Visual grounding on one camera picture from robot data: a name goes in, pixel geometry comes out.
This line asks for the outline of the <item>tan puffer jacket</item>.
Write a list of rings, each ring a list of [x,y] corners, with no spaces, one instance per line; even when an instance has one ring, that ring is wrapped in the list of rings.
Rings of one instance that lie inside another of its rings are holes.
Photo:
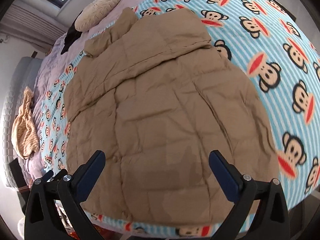
[[[84,52],[63,96],[68,171],[105,153],[86,211],[176,227],[221,222],[233,205],[209,168],[213,150],[255,180],[278,176],[257,89],[194,12],[138,18],[125,8]]]

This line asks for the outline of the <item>beige striped knit garment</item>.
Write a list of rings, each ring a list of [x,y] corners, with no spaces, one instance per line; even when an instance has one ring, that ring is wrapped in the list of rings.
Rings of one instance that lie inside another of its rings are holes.
[[[39,137],[31,111],[33,97],[33,91],[27,86],[11,130],[11,143],[17,155],[22,159],[28,159],[33,153],[40,150]]]

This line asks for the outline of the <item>grey padded headboard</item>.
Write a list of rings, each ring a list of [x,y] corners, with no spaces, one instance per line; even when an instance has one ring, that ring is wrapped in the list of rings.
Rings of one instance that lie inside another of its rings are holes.
[[[4,168],[4,184],[17,189],[9,163],[18,157],[11,143],[13,122],[22,103],[25,87],[33,88],[42,60],[32,57],[20,59],[5,93],[1,112],[1,167]]]

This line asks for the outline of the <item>black garment on bed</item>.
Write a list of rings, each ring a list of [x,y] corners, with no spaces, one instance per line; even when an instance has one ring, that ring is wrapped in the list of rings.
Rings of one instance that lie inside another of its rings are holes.
[[[67,31],[67,35],[65,36],[64,39],[64,46],[63,49],[61,50],[61,55],[63,55],[64,53],[66,53],[70,46],[81,37],[82,32],[76,30],[75,28],[75,21],[72,23],[72,25],[70,26],[70,28]]]

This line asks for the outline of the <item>mauve curtain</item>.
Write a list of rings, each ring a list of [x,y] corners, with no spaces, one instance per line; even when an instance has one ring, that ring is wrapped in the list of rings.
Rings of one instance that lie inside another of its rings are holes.
[[[15,1],[2,14],[1,32],[31,44],[46,53],[68,30],[63,24],[39,10]]]

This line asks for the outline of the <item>beige knitted pillow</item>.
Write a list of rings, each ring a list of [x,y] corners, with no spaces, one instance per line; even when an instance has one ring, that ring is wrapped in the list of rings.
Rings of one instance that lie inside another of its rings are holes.
[[[120,2],[120,0],[94,0],[87,5],[74,22],[79,32],[87,32],[103,20]]]

